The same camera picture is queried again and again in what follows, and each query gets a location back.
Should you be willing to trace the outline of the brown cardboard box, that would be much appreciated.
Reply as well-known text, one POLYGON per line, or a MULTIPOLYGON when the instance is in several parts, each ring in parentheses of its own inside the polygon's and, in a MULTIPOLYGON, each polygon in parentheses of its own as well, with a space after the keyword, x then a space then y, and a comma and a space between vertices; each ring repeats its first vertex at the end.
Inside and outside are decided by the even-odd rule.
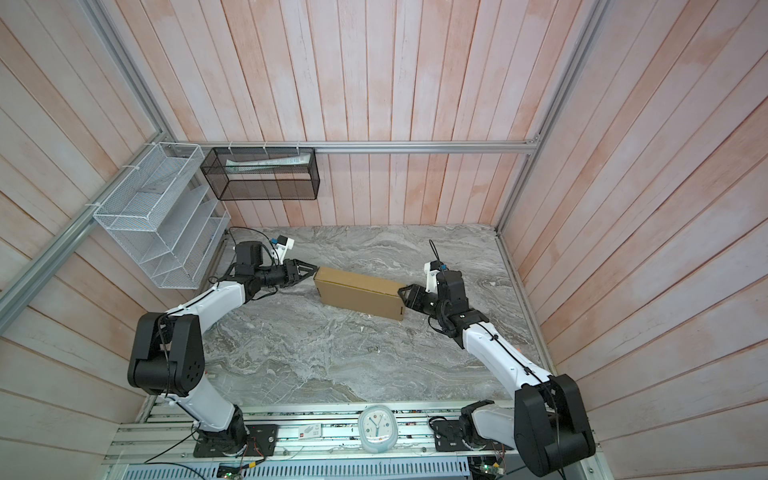
POLYGON ((404 284, 328 267, 320 267, 313 280, 325 305, 395 321, 404 319, 405 306, 398 295, 404 284))

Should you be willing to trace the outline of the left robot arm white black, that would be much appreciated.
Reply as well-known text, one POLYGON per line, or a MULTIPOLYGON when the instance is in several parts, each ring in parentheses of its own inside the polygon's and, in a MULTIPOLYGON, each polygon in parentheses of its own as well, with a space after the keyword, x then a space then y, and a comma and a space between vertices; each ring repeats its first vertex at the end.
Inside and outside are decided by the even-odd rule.
POLYGON ((201 437, 246 441, 242 412, 225 400, 205 377, 203 334, 229 312, 311 278, 318 267, 287 259, 293 240, 280 236, 235 246, 235 259, 213 286, 191 301, 165 312, 143 315, 137 324, 128 383, 150 395, 176 402, 197 423, 201 437))

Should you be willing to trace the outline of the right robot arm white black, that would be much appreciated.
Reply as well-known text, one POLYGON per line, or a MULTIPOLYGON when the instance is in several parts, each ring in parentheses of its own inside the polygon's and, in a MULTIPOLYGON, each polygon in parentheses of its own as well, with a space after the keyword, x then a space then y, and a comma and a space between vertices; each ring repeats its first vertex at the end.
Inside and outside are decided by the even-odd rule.
POLYGON ((513 447, 536 476, 589 458, 596 442, 577 383, 567 374, 555 376, 513 347, 481 311, 470 306, 463 275, 432 262, 427 285, 398 289, 405 307, 438 325, 434 331, 451 338, 496 377, 514 406, 482 400, 462 408, 458 425, 472 447, 495 442, 513 447))

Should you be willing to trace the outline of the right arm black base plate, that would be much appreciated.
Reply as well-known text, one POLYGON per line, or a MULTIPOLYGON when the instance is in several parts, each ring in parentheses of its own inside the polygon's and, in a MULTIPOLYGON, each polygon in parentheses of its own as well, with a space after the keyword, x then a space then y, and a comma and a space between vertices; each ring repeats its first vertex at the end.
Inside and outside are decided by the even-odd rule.
POLYGON ((433 433, 435 449, 438 452, 496 451, 507 446, 493 440, 472 438, 466 432, 461 420, 449 420, 442 416, 431 417, 428 426, 433 433))

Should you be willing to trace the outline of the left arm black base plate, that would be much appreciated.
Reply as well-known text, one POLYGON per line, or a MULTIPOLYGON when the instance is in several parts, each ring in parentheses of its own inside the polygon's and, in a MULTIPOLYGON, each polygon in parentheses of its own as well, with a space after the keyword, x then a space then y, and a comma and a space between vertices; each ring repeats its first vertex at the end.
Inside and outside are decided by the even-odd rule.
POLYGON ((270 457, 274 454, 277 439, 277 424, 250 423, 235 430, 200 431, 193 457, 270 457))

